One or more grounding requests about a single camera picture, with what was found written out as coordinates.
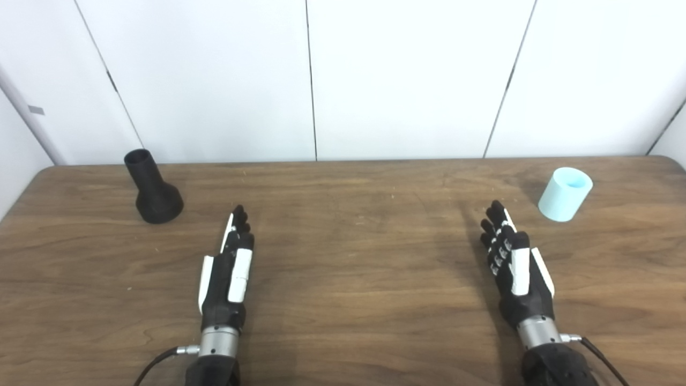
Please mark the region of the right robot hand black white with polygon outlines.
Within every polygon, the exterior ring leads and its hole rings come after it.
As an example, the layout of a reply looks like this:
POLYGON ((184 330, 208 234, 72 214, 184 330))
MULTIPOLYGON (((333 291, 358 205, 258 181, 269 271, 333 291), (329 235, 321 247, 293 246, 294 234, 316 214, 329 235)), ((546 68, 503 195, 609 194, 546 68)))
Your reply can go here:
POLYGON ((538 248, 517 230, 507 208, 494 200, 481 222, 480 240, 500 293, 499 311, 515 328, 530 317, 555 318, 555 286, 538 248))

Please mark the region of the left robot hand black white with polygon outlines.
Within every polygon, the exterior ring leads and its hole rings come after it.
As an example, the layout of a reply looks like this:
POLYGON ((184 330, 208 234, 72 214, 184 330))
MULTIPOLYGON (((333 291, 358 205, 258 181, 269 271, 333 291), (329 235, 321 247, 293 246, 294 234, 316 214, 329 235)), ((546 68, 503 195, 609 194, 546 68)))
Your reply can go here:
POLYGON ((198 293, 202 330, 228 326, 242 331, 247 320, 243 302, 254 247, 248 214, 238 205, 228 219, 220 252, 203 260, 198 293))

